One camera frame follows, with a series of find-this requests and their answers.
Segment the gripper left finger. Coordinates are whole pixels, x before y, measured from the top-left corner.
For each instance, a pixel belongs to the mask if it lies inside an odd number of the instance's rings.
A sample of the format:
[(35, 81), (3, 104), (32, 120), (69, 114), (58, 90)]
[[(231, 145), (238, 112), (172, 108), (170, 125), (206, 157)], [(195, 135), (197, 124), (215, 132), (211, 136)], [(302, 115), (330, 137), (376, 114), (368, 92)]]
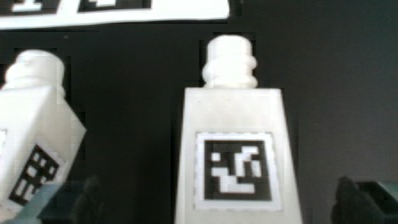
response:
[(99, 179), (42, 185), (23, 208), (23, 224), (103, 224)]

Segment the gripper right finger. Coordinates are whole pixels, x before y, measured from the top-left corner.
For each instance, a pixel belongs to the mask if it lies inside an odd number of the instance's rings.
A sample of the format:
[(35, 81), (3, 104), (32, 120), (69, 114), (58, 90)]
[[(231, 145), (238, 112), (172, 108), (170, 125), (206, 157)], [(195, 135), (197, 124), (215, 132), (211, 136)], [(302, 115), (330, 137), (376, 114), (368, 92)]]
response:
[(332, 224), (398, 224), (398, 182), (339, 178)]

